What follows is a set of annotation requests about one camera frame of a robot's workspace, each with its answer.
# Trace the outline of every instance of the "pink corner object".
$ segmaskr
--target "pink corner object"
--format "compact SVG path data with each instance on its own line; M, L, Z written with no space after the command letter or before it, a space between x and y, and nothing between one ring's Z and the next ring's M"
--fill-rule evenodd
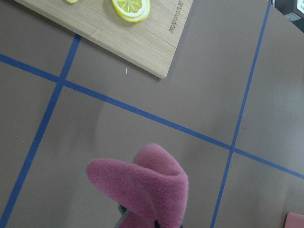
M126 163L96 159L89 163L89 181L127 208L119 228L180 228L188 199L188 176L161 146L148 144Z
M284 228L304 228L304 216L289 212Z

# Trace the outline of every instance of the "yellow object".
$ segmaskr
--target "yellow object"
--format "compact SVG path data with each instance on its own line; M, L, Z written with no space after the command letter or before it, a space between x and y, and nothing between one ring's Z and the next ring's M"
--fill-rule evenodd
M78 0L66 0L68 3L75 3L77 2Z
M151 8L150 0L112 0L112 3L117 14L128 22L145 20Z

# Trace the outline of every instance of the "pink cloth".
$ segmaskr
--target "pink cloth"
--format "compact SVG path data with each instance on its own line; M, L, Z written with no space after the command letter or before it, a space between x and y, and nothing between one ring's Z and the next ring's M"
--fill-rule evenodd
M304 228L304 216L289 212L284 228Z
M188 199L188 176L161 146L148 144L126 163L96 159L89 163L89 181L129 210L120 228L179 228Z

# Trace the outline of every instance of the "blue grid line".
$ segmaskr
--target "blue grid line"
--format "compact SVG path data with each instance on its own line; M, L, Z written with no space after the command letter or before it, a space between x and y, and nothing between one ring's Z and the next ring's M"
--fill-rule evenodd
M215 222L216 222L216 219L217 219L217 216L218 216L219 206L220 206L220 202L222 200L223 192L224 192L225 185L226 185L226 182L227 182L229 167L230 167L230 164L231 164L233 152L235 150L235 145L236 145L236 142L237 142L237 139L238 139L238 133L239 133L239 129L240 129L240 126L241 126L241 123L242 123L242 118L243 118L243 114L244 114L246 101L247 101L247 98L248 98L253 74L254 74L254 71L255 71L255 68L256 68L258 54L259 54L259 51L261 49L261 44L262 44L263 35L264 35L264 32L265 32L265 28L266 28L266 24L267 24L269 12L270 12L270 7L271 7L271 4L270 4L270 1L269 1L268 5L267 5L265 16L264 16L264 21L263 21L263 25L262 25L262 28L261 28L260 36L258 38L258 42L257 42L257 46L256 46L256 52L255 52L255 55L254 55L254 58L253 58L253 61L252 61L252 66L251 66L251 69L250 69L250 74L249 74L249 78L248 78L243 102L242 102L242 105L241 105L241 108L240 108L240 112L239 112L239 116L238 116L238 120L237 120L237 125L236 125L236 129L235 129L235 132L234 132L232 145L230 147L230 152L229 152L229 156L228 156L228 159L227 159L227 163L226 163L226 167L225 167L225 171L224 171L224 175L223 175L221 187L220 187L220 190L219 190L218 199L217 199L217 203L216 203L216 206L215 206L215 209L214 209L214 213L213 213L210 228L214 228Z
M281 170L281 171L286 172L286 173L288 173L288 174L291 174L291 175L293 175L293 176L296 176L296 177L298 177L298 178L304 179L304 175L303 175L303 174L300 174L300 173L295 172L295 171L293 171L293 170L287 169L287 168L285 168L285 167L283 167L283 166L281 166L281 165L275 164L275 163L273 163L273 162L271 162L271 161L268 161L268 160L266 160L266 159L260 158L260 157L258 157L258 156L255 156L255 155L253 155L253 154L250 154L250 153L245 152L245 151L243 151L243 150L240 150L240 149L238 149L238 148L235 148L235 149L234 149L234 152L235 152L235 153L238 153L238 154L240 154L240 155L243 155L243 156L245 156L245 157L247 157L247 158L250 158L250 159L252 159L252 160L255 160L255 161L258 161L258 162L260 162L260 163L263 163L263 164L265 164L265 165L271 166L271 167L273 167L273 168L275 168L275 169L278 169L278 170Z
M3 54L0 54L0 62L6 63L6 64L11 65L13 67L17 67L21 70L27 71L29 73L32 73L32 74L37 75L39 77L45 78L45 79L50 80L52 82L57 82L58 79L59 79L58 76L55 76L53 74L50 74L48 72L45 72L45 71L40 70L38 68L35 68L33 66L30 66L28 64L22 63L18 60L15 60L15 59L10 58L8 56L5 56Z
M139 108L136 108L136 107L131 106L129 104L123 103L121 101L115 100L115 99L113 99L111 97L108 97L108 96L106 96L104 94L98 93L98 92L96 92L94 90L85 88L85 87L83 87L81 85L75 84L75 83L70 82L70 81L65 81L64 86L66 86L66 87L68 87L70 89L76 90L78 92L81 92L81 93L83 93L85 95L94 97L94 98L96 98L98 100L101 100L101 101L107 102L109 104L115 105L115 106L120 107L120 108L122 108L124 110L127 110L127 111L130 111L132 113L141 115L143 117L146 117L146 118L148 118L150 120L156 121L156 122L158 122L160 124L166 125L166 126L171 127L173 129L176 129L176 130L179 130L181 132L190 134L190 135L192 135L194 137L203 139L203 140L205 140L205 141L207 141L209 143L215 144L215 145L220 146L222 148L225 148L225 149L228 149L228 150L230 149L230 146L227 145L227 144L225 144L225 143L223 143L223 142L220 142L220 141L218 141L216 139L210 138L210 137L208 137L206 135L198 133L198 132L196 132L194 130L191 130L189 128L183 127L183 126L181 126L179 124L173 123L173 122L171 122L169 120L163 119L163 118L161 118L159 116L156 116L154 114L146 112L146 111L144 111L142 109L139 109Z
M73 43L71 45L71 48L69 50L69 53L67 55L67 58L66 58L66 61L65 61L65 64L63 66L63 69L61 71L61 74L60 74L60 78L59 78L59 81L58 83L56 84L55 86L55 89L53 91L53 94L51 96L51 99L48 103L48 106L46 108L46 111L43 115L43 118L41 120L41 123L39 125L39 128L36 132L36 135L35 135L35 138L32 142L32 145L29 149L29 152L25 158L25 161L23 163L23 166L21 168L21 171L19 173L19 176L16 180L16 183L14 185L14 188L9 196L9 200L7 202L7 205L4 209L4 212L1 216L1 219L0 219L0 228L5 228L6 225L7 225L7 222L11 216L11 213L13 211L13 208L15 206L15 203L17 201L17 198L19 196L19 193L21 191L21 188L23 186L23 183L25 181L25 178L29 172L29 169L31 167L31 164L34 160L34 157L36 155L36 152L37 152L37 149L40 145L40 142L42 140L42 137L44 135L44 132L48 126L48 123L49 123L49 120L52 116L52 113L54 111L54 108L56 106L56 103L59 99L59 96L60 96L60 93L61 93L61 90L63 88L63 82L65 81L66 77L67 77L67 74L71 68L71 65L72 65L72 62L73 62L73 59L74 59L74 56L76 54L76 51L77 51L77 48L78 48L78 45L79 45L79 42L80 42L80 39L81 37L79 35L75 35L74 39L73 39Z

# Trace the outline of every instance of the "gray surface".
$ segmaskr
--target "gray surface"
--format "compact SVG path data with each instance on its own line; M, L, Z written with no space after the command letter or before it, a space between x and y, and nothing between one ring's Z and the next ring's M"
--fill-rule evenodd
M12 0L0 10L0 53L59 75L74 34Z
M67 79L231 144L265 10L265 0L194 0L163 80L82 39ZM60 74L71 32L8 0L0 0L0 19L0 54ZM237 141L238 148L301 174L303 39L271 10ZM0 69L2 213L54 84L4 63ZM151 142L189 176L184 227L210 227L227 150L68 88L7 227L113 227L117 203L87 182L84 168L93 158L131 162ZM304 214L303 179L238 154L231 165L216 228L277 228L288 211Z
M240 149L302 174L303 44L304 34L272 9L237 142Z
M85 166L94 158L132 162L152 142L169 151L189 175L184 226L207 227L218 196L214 189L220 188L225 169L226 150L67 88L8 227L114 227L120 218L118 204L87 181Z
M216 228L283 228L292 211L304 214L304 181L234 154Z
M2 214L55 84L2 62L0 68Z
M194 1L164 80L86 41L67 79L231 143L266 3L221 5Z

